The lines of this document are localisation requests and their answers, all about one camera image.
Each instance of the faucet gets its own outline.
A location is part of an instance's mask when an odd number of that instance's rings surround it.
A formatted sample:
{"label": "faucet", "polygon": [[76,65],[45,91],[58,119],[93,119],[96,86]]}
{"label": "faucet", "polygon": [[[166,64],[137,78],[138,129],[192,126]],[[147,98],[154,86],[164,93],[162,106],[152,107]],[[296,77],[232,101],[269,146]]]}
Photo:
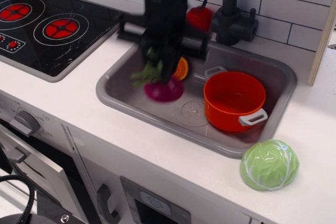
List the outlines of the faucet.
{"label": "faucet", "polygon": [[213,17],[211,30],[217,33],[216,41],[225,45],[234,45],[240,39],[252,41],[258,29],[255,17],[254,8],[249,16],[243,15],[237,8],[237,0],[223,0],[222,7]]}

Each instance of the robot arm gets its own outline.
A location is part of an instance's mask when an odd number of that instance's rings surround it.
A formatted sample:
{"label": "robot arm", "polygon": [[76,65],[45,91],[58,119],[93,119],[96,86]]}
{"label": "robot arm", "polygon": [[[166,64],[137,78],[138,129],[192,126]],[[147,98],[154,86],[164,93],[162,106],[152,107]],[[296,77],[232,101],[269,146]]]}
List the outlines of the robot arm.
{"label": "robot arm", "polygon": [[[145,13],[141,16],[124,14],[120,20],[119,38],[137,42],[141,48],[144,63],[156,66],[160,61],[160,81],[167,83],[175,72],[180,57],[189,54],[206,57],[208,34],[198,31],[185,22],[187,0],[145,0]],[[125,31],[125,24],[131,23],[145,28],[141,35]],[[182,45],[184,37],[202,40],[199,48]],[[155,51],[156,57],[148,54]]]}

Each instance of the gray sink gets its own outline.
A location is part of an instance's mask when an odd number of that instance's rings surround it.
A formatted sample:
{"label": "gray sink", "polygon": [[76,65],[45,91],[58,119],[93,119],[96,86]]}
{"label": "gray sink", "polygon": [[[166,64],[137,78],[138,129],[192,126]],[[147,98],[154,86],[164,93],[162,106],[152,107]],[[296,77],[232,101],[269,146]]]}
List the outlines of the gray sink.
{"label": "gray sink", "polygon": [[[215,42],[209,43],[205,61],[185,58],[190,67],[183,80],[185,91],[174,102],[155,102],[145,95],[142,87],[133,86],[130,75],[143,69],[136,45],[100,78],[97,96],[109,107],[231,158],[241,158],[255,143],[273,137],[297,83],[286,64]],[[221,131],[208,122],[203,107],[204,71],[216,66],[245,72],[264,85],[267,98],[263,108],[268,120],[239,133]]]}

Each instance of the strawberry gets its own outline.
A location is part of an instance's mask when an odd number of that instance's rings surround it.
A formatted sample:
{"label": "strawberry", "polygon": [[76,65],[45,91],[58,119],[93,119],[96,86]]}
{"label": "strawberry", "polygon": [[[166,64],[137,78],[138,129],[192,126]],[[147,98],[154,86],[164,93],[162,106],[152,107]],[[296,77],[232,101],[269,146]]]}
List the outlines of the strawberry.
{"label": "strawberry", "polygon": [[207,33],[209,32],[213,13],[208,8],[195,7],[186,14],[186,21],[189,25]]}

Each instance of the black cord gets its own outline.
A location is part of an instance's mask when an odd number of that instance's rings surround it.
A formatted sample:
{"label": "black cord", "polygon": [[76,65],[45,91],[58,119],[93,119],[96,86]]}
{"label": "black cord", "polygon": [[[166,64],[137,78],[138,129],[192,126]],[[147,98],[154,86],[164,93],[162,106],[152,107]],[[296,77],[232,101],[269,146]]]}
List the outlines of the black cord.
{"label": "black cord", "polygon": [[27,206],[26,206],[24,212],[22,213],[22,215],[20,216],[20,218],[17,222],[17,224],[25,224],[27,222],[27,219],[29,217],[29,214],[30,214],[31,209],[32,209],[33,204],[34,204],[34,197],[35,197],[34,187],[32,186],[32,184],[28,180],[26,180],[22,176],[7,175],[7,176],[0,177],[0,182],[7,181],[7,180],[19,180],[19,181],[25,183],[27,185],[28,189],[29,189],[29,199],[28,199]]}

